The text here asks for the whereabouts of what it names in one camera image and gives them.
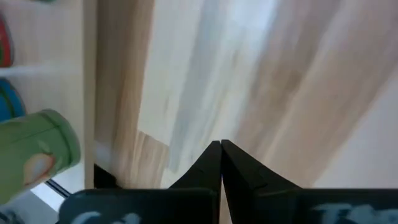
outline white shelf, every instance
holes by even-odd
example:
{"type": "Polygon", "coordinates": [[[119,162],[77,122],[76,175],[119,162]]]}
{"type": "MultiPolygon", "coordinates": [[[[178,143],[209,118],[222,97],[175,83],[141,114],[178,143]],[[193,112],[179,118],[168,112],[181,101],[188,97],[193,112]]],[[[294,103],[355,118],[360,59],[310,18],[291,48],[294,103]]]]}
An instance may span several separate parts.
{"type": "MultiPolygon", "coordinates": [[[[93,187],[95,6],[95,0],[0,0],[15,55],[14,66],[0,69],[0,76],[15,86],[28,113],[58,111],[80,140],[80,163],[53,178],[71,193],[93,187]]],[[[45,188],[33,193],[58,208],[61,202],[43,194],[45,188]]]]}

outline wooden panel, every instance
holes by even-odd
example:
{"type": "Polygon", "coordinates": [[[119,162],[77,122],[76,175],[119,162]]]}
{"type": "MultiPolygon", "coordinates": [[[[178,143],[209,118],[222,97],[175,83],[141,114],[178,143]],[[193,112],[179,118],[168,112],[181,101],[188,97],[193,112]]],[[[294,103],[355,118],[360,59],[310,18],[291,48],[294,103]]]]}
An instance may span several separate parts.
{"type": "Polygon", "coordinates": [[[398,67],[314,187],[397,188],[398,67]]]}
{"type": "MultiPolygon", "coordinates": [[[[28,113],[51,108],[71,124],[81,161],[53,179],[71,193],[93,187],[96,2],[1,0],[14,41],[15,61],[0,69],[15,86],[28,113]]],[[[34,191],[53,208],[51,193],[34,191]]]]}
{"type": "Polygon", "coordinates": [[[129,37],[147,42],[123,50],[135,67],[121,71],[113,172],[126,186],[157,187],[161,178],[168,187],[225,138],[303,187],[325,186],[396,74],[397,9],[394,0],[148,4],[140,16],[152,22],[129,37]],[[136,147],[140,134],[151,143],[136,147]],[[142,152],[159,161],[143,168],[147,180],[136,178],[142,152]]]}
{"type": "Polygon", "coordinates": [[[96,163],[110,169],[134,1],[98,1],[95,142],[96,163]]]}

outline green cylinder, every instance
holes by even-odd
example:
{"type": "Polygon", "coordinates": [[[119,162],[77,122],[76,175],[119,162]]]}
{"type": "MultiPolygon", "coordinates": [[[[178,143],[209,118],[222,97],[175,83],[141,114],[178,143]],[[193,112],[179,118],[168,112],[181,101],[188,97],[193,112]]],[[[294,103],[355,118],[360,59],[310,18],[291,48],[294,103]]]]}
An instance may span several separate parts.
{"type": "Polygon", "coordinates": [[[79,160],[77,136],[54,110],[0,123],[0,204],[79,160]]]}

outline black plastic piece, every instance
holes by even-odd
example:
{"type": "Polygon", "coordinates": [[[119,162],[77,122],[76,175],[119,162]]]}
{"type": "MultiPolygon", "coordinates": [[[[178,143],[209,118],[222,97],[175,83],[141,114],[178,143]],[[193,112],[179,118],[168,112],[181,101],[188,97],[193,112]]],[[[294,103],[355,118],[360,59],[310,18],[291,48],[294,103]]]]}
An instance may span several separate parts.
{"type": "Polygon", "coordinates": [[[169,189],[73,194],[61,206],[59,223],[218,223],[221,155],[220,142],[212,142],[169,189]]]}
{"type": "Polygon", "coordinates": [[[94,164],[94,187],[96,189],[120,189],[116,178],[97,164],[94,164]]]}
{"type": "Polygon", "coordinates": [[[234,224],[398,220],[398,190],[301,189],[222,140],[169,189],[78,192],[61,206],[59,223],[218,223],[221,175],[234,224]]]}
{"type": "MultiPolygon", "coordinates": [[[[233,223],[256,223],[267,211],[272,211],[268,217],[275,216],[281,223],[286,223],[289,217],[285,213],[279,216],[281,210],[267,209],[268,205],[276,208],[274,201],[263,201],[259,196],[275,195],[300,187],[268,169],[231,141],[222,140],[221,144],[223,182],[233,223]]],[[[283,207],[294,206],[294,200],[290,197],[278,197],[278,201],[283,207]]]]}
{"type": "Polygon", "coordinates": [[[70,192],[57,184],[53,179],[46,181],[45,184],[53,189],[56,193],[61,195],[63,198],[67,198],[70,196],[70,192]]]}

